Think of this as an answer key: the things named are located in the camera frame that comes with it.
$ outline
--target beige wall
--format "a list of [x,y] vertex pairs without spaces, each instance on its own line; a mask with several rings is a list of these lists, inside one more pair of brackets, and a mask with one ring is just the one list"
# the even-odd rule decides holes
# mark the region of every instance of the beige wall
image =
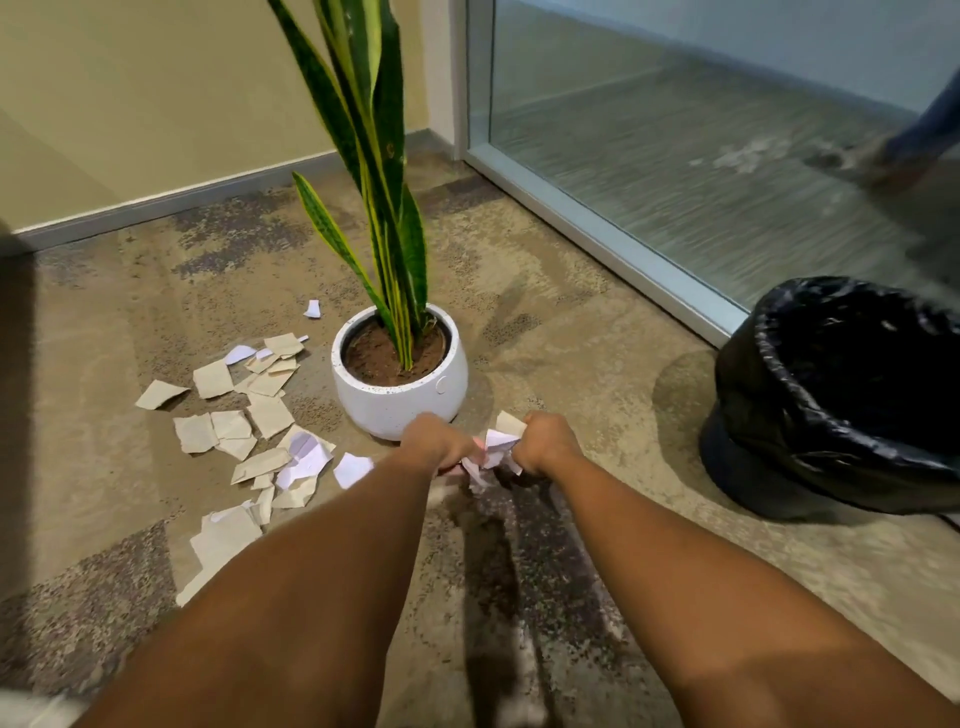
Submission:
[[[310,0],[289,0],[311,35]],[[419,0],[394,0],[408,130]],[[0,4],[0,221],[17,230],[331,148],[265,0]]]

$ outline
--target glass wall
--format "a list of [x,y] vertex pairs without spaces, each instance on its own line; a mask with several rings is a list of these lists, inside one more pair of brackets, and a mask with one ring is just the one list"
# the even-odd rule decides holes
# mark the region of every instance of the glass wall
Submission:
[[491,18],[487,141],[633,245],[743,309],[822,274],[960,309],[960,165],[900,191],[843,168],[947,84],[960,6],[495,0]]

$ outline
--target fist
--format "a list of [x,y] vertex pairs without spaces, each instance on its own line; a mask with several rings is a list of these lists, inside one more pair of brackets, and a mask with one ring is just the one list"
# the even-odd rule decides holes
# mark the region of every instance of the fist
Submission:
[[516,463],[528,473],[555,478],[564,461],[584,456],[577,436],[563,415],[530,412],[523,422],[527,428],[514,446],[513,455]]

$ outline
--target snake plant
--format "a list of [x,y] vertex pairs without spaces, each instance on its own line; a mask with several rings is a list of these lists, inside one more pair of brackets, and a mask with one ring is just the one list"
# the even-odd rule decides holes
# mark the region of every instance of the snake plant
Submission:
[[426,311],[423,223],[403,179],[403,67],[400,29],[388,0],[314,0],[330,63],[303,34],[282,0],[268,0],[314,106],[370,218],[379,290],[350,249],[316,191],[294,184],[317,232],[360,278],[390,334],[400,366],[430,324]]

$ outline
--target patterned carpet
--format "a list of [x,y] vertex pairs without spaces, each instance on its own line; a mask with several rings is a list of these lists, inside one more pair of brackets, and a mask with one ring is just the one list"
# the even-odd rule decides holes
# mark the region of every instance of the patterned carpet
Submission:
[[[501,45],[529,44],[528,62],[513,58],[512,68],[536,77],[553,59],[528,37]],[[496,112],[492,143],[747,308],[782,280],[824,274],[960,308],[953,163],[908,194],[867,195],[807,161],[888,124],[807,89],[632,43],[656,59],[639,75]]]

